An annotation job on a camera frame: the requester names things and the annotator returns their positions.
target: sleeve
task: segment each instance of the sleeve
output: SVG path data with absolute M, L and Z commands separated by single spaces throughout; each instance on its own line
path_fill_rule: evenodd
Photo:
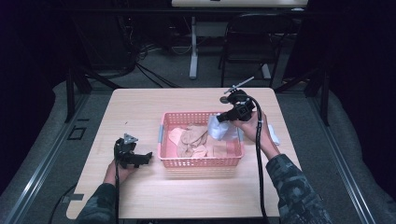
M 102 184 L 87 201 L 76 218 L 77 224 L 115 223 L 116 188 Z
M 282 223 L 332 223 L 320 197 L 303 172 L 286 155 L 273 157 L 266 169 L 279 196 Z

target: pink plastic basket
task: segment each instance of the pink plastic basket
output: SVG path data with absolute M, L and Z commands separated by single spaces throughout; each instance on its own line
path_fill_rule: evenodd
M 190 124 L 207 125 L 210 115 L 219 112 L 169 112 L 163 114 L 158 143 L 158 157 L 166 168 L 175 167 L 219 167 L 236 166 L 244 156 L 243 135 L 225 142 L 226 155 L 222 157 L 179 158 L 177 145 L 169 139 L 175 128 L 186 128 Z

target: table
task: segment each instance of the table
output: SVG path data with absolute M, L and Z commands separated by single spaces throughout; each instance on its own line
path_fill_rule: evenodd
M 306 7 L 308 0 L 172 0 L 172 7 L 273 7 L 273 8 L 297 8 Z M 190 65 L 190 79 L 197 78 L 198 53 L 196 48 L 196 28 L 197 22 L 195 17 L 191 18 L 191 65 Z M 220 30 L 224 35 L 225 26 Z M 263 74 L 268 77 L 269 72 L 263 71 Z
M 256 98 L 274 127 L 279 150 L 300 167 L 288 129 L 272 89 L 246 88 Z M 165 112 L 226 111 L 231 105 L 219 101 L 226 89 L 120 89 L 115 90 L 93 141 L 67 217 L 76 218 L 87 200 L 102 183 L 113 160 L 114 143 L 124 133 L 139 140 L 135 153 L 153 152 L 143 165 L 120 186 L 120 218 L 216 218 L 261 217 L 259 176 L 255 145 L 245 138 L 245 156 L 236 167 L 164 168 L 157 144 Z M 262 163 L 268 160 L 262 154 Z M 264 171 L 265 210 L 278 217 L 278 197 Z

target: person's hand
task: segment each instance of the person's hand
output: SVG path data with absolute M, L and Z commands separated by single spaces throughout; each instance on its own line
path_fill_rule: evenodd
M 245 136 L 253 142 L 256 142 L 256 132 L 257 124 L 259 118 L 257 111 L 251 113 L 251 119 L 248 121 L 234 120 L 232 124 L 242 131 L 244 131 Z M 260 148 L 264 152 L 268 160 L 271 160 L 274 156 L 280 154 L 277 146 L 272 141 L 270 131 L 268 130 L 267 116 L 262 113 L 262 134 L 260 136 Z
M 242 131 L 244 131 L 245 136 L 250 139 L 253 142 L 256 142 L 256 132 L 257 132 L 257 124 L 258 124 L 259 118 L 258 118 L 258 113 L 257 111 L 253 111 L 251 113 L 251 119 L 248 121 L 242 121 L 242 120 L 234 120 L 231 121 L 231 123 L 240 128 Z M 268 130 L 268 123 L 267 123 L 267 117 L 265 116 L 264 113 L 262 113 L 262 135 L 264 136 L 271 136 L 269 135 L 270 131 Z
M 136 169 L 132 165 L 128 165 L 126 169 L 119 165 L 120 184 Z M 113 160 L 107 167 L 105 179 L 103 183 L 112 184 L 116 186 L 116 162 Z

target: crumpled cloth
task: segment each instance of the crumpled cloth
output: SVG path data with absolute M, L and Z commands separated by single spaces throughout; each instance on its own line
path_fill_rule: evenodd
M 177 155 L 180 158 L 205 157 L 207 149 L 204 146 L 207 139 L 207 127 L 191 124 L 186 129 L 175 128 L 169 133 L 169 138 L 177 144 Z
M 277 138 L 274 128 L 271 124 L 268 124 L 268 130 L 270 131 L 273 142 L 279 146 L 280 142 Z M 230 121 L 223 121 L 220 123 L 216 118 L 216 115 L 209 116 L 207 123 L 207 132 L 210 136 L 218 141 L 230 141 L 238 137 L 238 131 Z

